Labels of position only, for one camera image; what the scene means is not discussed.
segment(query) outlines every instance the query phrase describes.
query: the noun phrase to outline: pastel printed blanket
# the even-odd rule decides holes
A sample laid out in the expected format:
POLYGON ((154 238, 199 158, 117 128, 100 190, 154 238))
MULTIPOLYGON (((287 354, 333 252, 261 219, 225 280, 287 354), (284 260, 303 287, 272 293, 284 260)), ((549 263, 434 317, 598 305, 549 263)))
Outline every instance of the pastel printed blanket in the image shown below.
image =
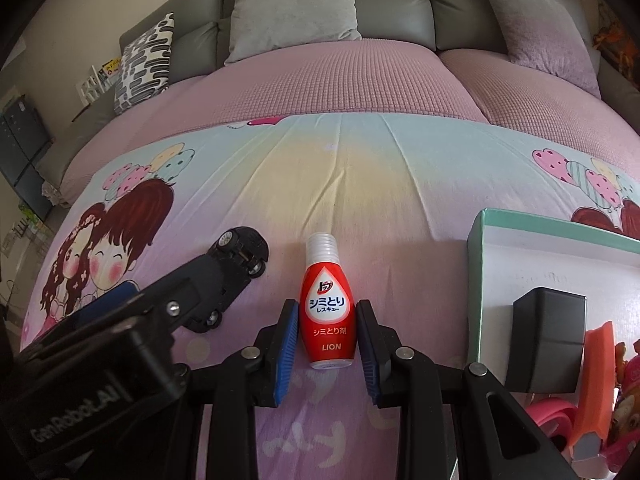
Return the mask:
MULTIPOLYGON (((94 175, 44 261, 22 345, 124 280, 147 286, 226 228, 248 225, 269 243, 266 273, 218 329, 177 330, 177 361, 202 367, 251 344, 299 294, 304 241, 325 231, 338 240, 356 300, 369 298, 404 344, 462 365, 466 237, 481 209, 640 238, 639 205, 640 187, 617 168, 478 122, 335 113, 190 132, 94 175)), ((279 409, 257 412, 263 479, 391 479, 397 442, 398 412, 372 406, 358 359, 316 371, 299 348, 289 395, 279 409)))

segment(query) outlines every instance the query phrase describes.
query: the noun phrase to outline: cabinet door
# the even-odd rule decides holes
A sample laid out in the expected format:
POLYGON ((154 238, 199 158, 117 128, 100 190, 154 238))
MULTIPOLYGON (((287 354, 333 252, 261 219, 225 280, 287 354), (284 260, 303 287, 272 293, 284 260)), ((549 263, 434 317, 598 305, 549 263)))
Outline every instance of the cabinet door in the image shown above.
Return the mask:
POLYGON ((43 182, 44 179, 35 168, 29 166, 15 185, 15 192, 42 221, 44 221, 53 207, 49 199, 42 196, 43 182))
POLYGON ((0 116, 0 171, 12 186, 29 161, 15 140, 4 116, 0 116))
POLYGON ((22 99, 18 99, 7 108, 4 118, 24 154, 29 160, 33 160, 36 153, 49 142, 49 134, 36 111, 22 99))

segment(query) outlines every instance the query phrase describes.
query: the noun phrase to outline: gray pillow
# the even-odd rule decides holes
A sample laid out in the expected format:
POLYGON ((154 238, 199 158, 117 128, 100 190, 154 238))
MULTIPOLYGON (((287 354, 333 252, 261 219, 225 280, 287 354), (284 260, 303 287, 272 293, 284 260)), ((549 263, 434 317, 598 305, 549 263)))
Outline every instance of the gray pillow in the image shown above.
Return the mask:
POLYGON ((558 76, 600 99, 587 47, 569 12, 553 0, 489 0, 511 62, 558 76))
POLYGON ((169 85, 169 60, 174 38, 174 14, 129 43, 123 53, 115 86, 114 110, 120 115, 158 95, 169 85))
POLYGON ((359 40, 354 0, 236 0, 225 65, 321 41, 359 40))

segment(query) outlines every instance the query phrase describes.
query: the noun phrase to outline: white teardrop label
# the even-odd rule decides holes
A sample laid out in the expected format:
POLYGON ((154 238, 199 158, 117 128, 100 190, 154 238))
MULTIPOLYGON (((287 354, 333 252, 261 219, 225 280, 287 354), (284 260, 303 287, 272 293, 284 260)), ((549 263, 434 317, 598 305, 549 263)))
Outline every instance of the white teardrop label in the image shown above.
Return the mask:
POLYGON ((306 295, 306 314, 316 323, 329 324, 346 318, 349 298, 326 268, 323 268, 306 295))

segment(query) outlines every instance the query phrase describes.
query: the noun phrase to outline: black and white pillow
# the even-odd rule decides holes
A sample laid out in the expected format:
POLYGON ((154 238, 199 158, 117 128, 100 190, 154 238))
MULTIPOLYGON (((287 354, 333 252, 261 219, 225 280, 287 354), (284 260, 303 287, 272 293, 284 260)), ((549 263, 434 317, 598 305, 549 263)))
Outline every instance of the black and white pillow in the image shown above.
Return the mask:
POLYGON ((116 115, 158 95, 167 87, 173 38, 174 14, 170 12, 125 47, 120 77, 114 85, 116 115))

